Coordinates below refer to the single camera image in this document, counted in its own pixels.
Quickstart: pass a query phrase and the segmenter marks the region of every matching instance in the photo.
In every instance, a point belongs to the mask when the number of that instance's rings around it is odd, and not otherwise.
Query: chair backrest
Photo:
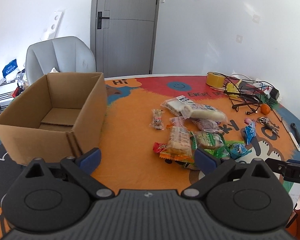
[[[29,84],[52,68],[59,72],[96,72],[96,63],[91,50],[73,36],[42,41],[28,48],[26,75]]]

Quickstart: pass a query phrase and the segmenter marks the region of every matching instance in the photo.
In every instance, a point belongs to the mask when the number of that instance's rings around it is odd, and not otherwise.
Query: door handle
[[[110,19],[110,17],[102,17],[102,12],[98,12],[97,29],[101,29],[102,19]]]

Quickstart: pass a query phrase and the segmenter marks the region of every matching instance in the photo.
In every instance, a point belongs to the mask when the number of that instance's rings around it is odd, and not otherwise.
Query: white wall
[[[159,4],[153,73],[233,70],[271,82],[300,119],[300,0]]]
[[[11,60],[24,64],[27,48],[40,41],[49,17],[60,10],[56,38],[77,36],[90,46],[91,0],[0,0],[0,79]]]

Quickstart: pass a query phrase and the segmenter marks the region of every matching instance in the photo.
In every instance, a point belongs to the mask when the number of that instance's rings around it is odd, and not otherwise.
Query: table
[[[154,142],[166,143],[169,130],[149,127],[152,109],[163,109],[160,104],[169,98],[184,95],[194,102],[214,106],[223,111],[229,122],[220,124],[226,140],[242,140],[240,130],[246,124],[247,106],[236,112],[227,96],[206,85],[206,76],[134,76],[106,79],[108,110],[102,127],[100,149],[102,161],[92,176],[118,193],[120,189],[177,189],[179,192],[203,176],[199,171],[182,168],[181,165],[166,162],[152,150]],[[300,132],[300,120],[286,108],[278,105],[276,112],[289,127],[294,122]],[[163,113],[164,125],[173,117],[167,109]],[[261,113],[250,118],[263,116]],[[257,125],[258,143],[249,145],[252,153],[247,161],[261,157],[281,160],[300,160],[282,123],[271,112],[268,117],[278,130],[280,138]],[[186,127],[198,130],[189,120]],[[12,161],[0,142],[0,202],[10,185],[21,173],[23,167]],[[283,182],[294,202],[300,194],[300,184]],[[0,237],[8,231],[1,214]]]

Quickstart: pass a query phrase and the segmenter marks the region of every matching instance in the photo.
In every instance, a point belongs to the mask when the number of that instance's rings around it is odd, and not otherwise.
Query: door frame
[[[90,49],[94,55],[94,59],[96,62],[96,70],[98,69],[97,64],[97,55],[96,55],[96,35],[97,35],[97,3],[98,0],[91,0],[91,20],[90,20]],[[152,36],[152,46],[151,46],[151,58],[150,58],[150,68],[149,74],[152,74],[153,67],[153,59],[154,59],[154,46],[155,46],[155,36],[157,32],[157,21],[158,21],[158,13],[159,13],[159,3],[160,0],[157,0],[157,4],[155,6],[155,14],[154,14],[154,25],[153,25],[153,36]]]

